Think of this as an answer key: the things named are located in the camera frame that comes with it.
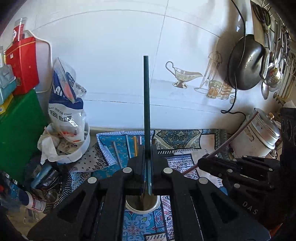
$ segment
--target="thin wooden stick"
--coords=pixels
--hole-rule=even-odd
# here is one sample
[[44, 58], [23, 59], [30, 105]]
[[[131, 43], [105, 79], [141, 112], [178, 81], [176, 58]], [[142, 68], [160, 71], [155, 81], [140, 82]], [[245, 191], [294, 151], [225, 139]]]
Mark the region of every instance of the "thin wooden stick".
[[[251, 121], [256, 117], [256, 115], [258, 114], [258, 111], [256, 111], [256, 113], [244, 124], [242, 125], [237, 131], [236, 133], [234, 133], [226, 142], [224, 142], [221, 146], [219, 146], [216, 150], [214, 150], [211, 154], [209, 154], [208, 156], [206, 156], [206, 158], [211, 158], [213, 156], [215, 156], [217, 153], [219, 153], [224, 147], [226, 147], [227, 145], [229, 145], [234, 138], [236, 138], [250, 123]], [[187, 173], [195, 170], [198, 167], [198, 163], [196, 163], [194, 166], [188, 168], [186, 171], [182, 172], [183, 175], [186, 175]]]
[[135, 156], [138, 156], [138, 142], [137, 142], [137, 137], [136, 136], [133, 137], [133, 145], [134, 145], [134, 148], [135, 148]]

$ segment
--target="red container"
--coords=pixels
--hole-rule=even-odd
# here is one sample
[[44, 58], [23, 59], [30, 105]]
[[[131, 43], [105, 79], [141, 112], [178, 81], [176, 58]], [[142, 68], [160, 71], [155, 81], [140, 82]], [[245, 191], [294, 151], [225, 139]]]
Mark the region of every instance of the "red container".
[[6, 64], [12, 66], [17, 87], [13, 95], [28, 93], [39, 84], [36, 63], [36, 39], [29, 37], [17, 41], [5, 52]]

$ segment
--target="rice cooker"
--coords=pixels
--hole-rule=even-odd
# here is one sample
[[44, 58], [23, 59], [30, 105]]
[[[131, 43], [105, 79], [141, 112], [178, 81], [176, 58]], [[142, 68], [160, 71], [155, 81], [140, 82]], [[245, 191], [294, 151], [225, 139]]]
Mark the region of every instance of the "rice cooker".
[[272, 120], [274, 115], [267, 115], [263, 110], [254, 108], [252, 115], [248, 115], [244, 123], [258, 111], [252, 122], [230, 144], [237, 157], [266, 155], [275, 148], [280, 138], [280, 131]]

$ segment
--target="black power cable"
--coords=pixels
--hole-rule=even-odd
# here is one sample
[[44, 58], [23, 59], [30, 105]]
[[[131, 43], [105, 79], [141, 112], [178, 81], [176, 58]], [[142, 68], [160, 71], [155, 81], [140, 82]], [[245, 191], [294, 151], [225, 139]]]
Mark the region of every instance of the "black power cable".
[[[243, 22], [243, 24], [244, 24], [244, 48], [243, 48], [243, 52], [242, 52], [242, 56], [241, 56], [241, 59], [240, 59], [240, 62], [239, 62], [239, 65], [238, 65], [238, 67], [237, 68], [239, 68], [239, 66], [241, 65], [241, 63], [242, 63], [242, 58], [243, 58], [243, 56], [244, 56], [244, 50], [245, 50], [245, 47], [246, 47], [246, 22], [245, 22], [245, 20], [244, 20], [244, 18], [243, 18], [243, 16], [242, 16], [242, 14], [241, 14], [241, 12], [240, 12], [240, 10], [238, 9], [238, 7], [237, 7], [237, 5], [234, 3], [234, 1], [233, 0], [231, 0], [231, 2], [233, 3], [233, 5], [235, 6], [235, 8], [237, 9], [237, 11], [238, 11], [238, 13], [239, 13], [239, 15], [240, 15], [240, 17], [241, 17], [241, 19], [242, 19], [242, 22]], [[229, 114], [238, 114], [238, 113], [240, 113], [240, 114], [243, 114], [244, 115], [244, 120], [246, 119], [246, 114], [245, 113], [243, 113], [243, 112], [241, 112], [241, 111], [237, 111], [237, 112], [231, 112], [231, 110], [232, 110], [232, 108], [233, 108], [233, 106], [234, 106], [234, 104], [235, 104], [235, 101], [236, 101], [236, 99], [237, 99], [237, 78], [236, 78], [236, 73], [234, 73], [234, 80], [235, 80], [235, 94], [234, 94], [234, 101], [233, 101], [233, 103], [232, 103], [232, 106], [229, 108], [229, 110], [221, 110], [221, 113], [222, 114], [227, 114], [227, 113], [229, 113]]]

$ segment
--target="food cover bag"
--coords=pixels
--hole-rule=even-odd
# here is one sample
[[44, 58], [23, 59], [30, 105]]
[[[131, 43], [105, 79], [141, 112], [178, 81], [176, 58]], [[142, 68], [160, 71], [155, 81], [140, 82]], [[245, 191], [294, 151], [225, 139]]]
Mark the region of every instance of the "food cover bag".
[[55, 129], [73, 143], [84, 141], [86, 119], [82, 100], [86, 90], [75, 79], [74, 69], [58, 58], [54, 63], [48, 114]]

